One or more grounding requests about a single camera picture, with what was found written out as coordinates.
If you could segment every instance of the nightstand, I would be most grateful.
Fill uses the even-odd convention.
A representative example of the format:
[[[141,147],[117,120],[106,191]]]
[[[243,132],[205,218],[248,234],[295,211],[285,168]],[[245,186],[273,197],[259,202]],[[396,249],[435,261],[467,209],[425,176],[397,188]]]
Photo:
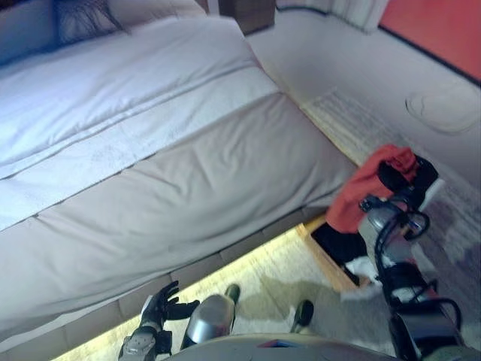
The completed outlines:
[[[221,15],[236,19],[244,34],[274,24],[276,0],[219,0]]]

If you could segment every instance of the red cloth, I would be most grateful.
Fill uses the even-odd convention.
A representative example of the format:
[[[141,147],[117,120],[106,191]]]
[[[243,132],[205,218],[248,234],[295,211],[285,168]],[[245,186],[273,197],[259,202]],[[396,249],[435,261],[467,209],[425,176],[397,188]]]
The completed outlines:
[[[368,194],[378,197],[390,197],[388,190],[377,177],[377,169],[382,161],[402,173],[408,182],[416,176],[418,163],[409,147],[383,145],[376,150],[366,163],[348,180],[340,195],[328,209],[325,220],[329,226],[340,233],[357,233],[359,222],[365,213],[359,208],[359,202]]]

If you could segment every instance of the floor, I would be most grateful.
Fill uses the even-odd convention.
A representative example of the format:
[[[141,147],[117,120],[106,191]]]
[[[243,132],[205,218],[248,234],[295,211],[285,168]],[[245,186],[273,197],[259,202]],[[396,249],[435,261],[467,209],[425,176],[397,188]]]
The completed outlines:
[[[393,126],[411,138],[427,131],[405,111],[407,94],[438,81],[459,81],[441,65],[387,34],[367,36],[333,17],[307,11],[277,14],[274,28],[255,33],[248,40],[269,75],[299,104],[337,87],[370,105],[385,120],[392,120]],[[404,73],[406,66],[410,67],[409,74]],[[459,144],[460,138],[446,140],[438,134],[429,134],[429,138],[432,144],[424,145],[432,147],[432,153],[439,150],[437,154],[443,154],[458,147],[461,158],[471,155],[460,162],[456,156],[444,161],[456,165],[471,182],[479,180],[478,170],[471,166],[472,143],[477,141],[479,146],[476,132],[461,135],[463,144]],[[309,298],[316,308],[313,330],[319,335],[393,354],[383,298],[341,302],[315,256],[294,231],[187,288],[181,300],[223,292],[231,282],[240,283],[242,288],[234,333],[288,332],[295,306]],[[89,343],[91,349],[84,348],[60,360],[115,360],[123,336],[136,326],[133,320],[116,333]],[[185,326],[185,321],[168,323],[174,331],[174,350],[180,346]]]
[[[241,293],[232,330],[239,335],[289,332],[297,304],[309,299],[316,310],[311,332],[392,355],[389,311],[383,297],[342,302],[320,270],[318,256],[312,252],[317,246],[304,233],[291,229],[276,237],[187,287],[178,294],[180,301],[202,301],[211,294],[224,293],[229,284],[239,284]],[[116,361],[123,338],[133,332],[138,322],[136,317],[55,361]],[[174,353],[180,349],[187,323],[181,320],[165,324],[165,329],[173,332]]]
[[[412,93],[472,87],[448,68],[383,31],[366,35],[336,17],[306,10],[277,12],[273,28],[248,40],[267,73],[299,104],[337,87],[479,188],[480,122],[469,132],[445,135],[406,110]]]

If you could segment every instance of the rug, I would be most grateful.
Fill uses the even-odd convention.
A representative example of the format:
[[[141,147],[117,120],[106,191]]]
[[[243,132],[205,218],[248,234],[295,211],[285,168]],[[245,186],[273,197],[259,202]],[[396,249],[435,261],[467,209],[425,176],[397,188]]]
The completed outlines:
[[[452,169],[419,144],[397,133],[373,111],[337,89],[301,109],[355,164],[361,165],[381,145],[409,146],[430,160],[446,186],[425,209],[431,228],[413,248],[426,278],[440,282],[439,294],[461,307],[466,342],[481,348],[481,197]]]

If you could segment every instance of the white cloth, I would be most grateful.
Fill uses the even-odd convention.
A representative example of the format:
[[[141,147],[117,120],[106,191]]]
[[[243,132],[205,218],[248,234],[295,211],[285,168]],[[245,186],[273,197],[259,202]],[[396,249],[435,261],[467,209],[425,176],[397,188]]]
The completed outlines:
[[[346,263],[346,268],[354,275],[369,278],[371,282],[367,286],[363,286],[357,290],[343,291],[340,294],[341,301],[373,299],[383,291],[383,285],[377,280],[376,267],[368,256],[353,259]]]
[[[163,20],[38,60],[0,73],[0,177],[21,171],[0,180],[0,230],[278,90],[230,20]]]

